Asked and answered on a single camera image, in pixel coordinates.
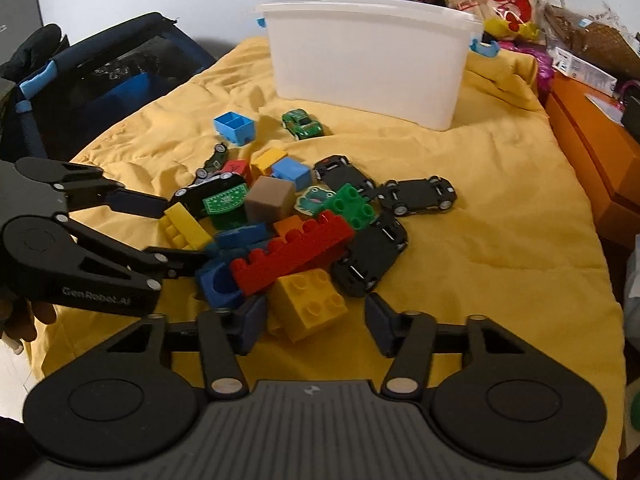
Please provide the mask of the person left hand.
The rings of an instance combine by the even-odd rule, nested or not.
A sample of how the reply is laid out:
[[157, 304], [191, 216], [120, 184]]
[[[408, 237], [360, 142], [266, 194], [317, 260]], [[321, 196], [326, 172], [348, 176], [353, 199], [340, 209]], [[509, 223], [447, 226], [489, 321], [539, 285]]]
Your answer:
[[36, 322], [44, 325], [56, 321], [52, 304], [29, 301], [17, 296], [1, 298], [1, 340], [14, 352], [23, 348], [23, 342], [37, 338]]

